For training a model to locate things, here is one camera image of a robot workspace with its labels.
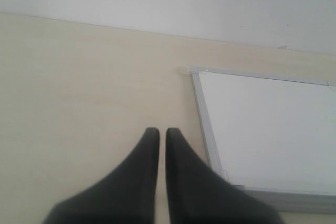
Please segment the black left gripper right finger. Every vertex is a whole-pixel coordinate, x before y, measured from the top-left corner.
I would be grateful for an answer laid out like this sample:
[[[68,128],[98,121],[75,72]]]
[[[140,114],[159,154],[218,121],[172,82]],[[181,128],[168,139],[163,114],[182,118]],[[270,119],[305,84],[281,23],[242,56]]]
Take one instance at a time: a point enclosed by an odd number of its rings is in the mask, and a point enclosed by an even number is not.
[[[283,223],[272,207],[209,168],[178,128],[166,131],[165,171],[171,223]]]

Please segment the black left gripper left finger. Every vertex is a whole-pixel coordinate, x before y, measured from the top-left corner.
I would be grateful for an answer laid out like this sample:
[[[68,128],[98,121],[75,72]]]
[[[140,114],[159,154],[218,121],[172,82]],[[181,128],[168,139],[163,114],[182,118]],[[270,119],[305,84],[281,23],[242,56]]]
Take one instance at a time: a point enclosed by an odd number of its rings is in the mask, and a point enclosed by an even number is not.
[[[159,130],[149,127],[120,165],[58,203],[44,223],[154,223],[159,152]]]

